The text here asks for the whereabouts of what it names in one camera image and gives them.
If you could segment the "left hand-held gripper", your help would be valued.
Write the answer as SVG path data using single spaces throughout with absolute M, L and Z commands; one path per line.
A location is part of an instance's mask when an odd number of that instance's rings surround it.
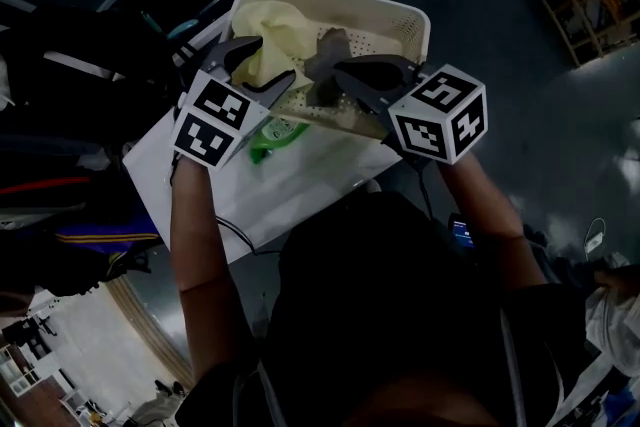
M 243 36 L 211 49 L 179 102 L 171 147 L 181 156 L 220 169 L 264 121 L 296 80 L 284 71 L 263 86 L 231 83 L 233 72 L 263 45 L 260 36 Z

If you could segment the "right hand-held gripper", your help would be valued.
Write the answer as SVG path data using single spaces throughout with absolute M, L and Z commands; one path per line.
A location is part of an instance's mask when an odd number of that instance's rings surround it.
M 369 112 L 382 113 L 388 102 L 381 91 L 415 83 L 416 64 L 393 54 L 352 57 L 334 67 L 337 86 Z M 446 64 L 422 75 L 388 109 L 402 150 L 455 164 L 488 131 L 486 87 Z

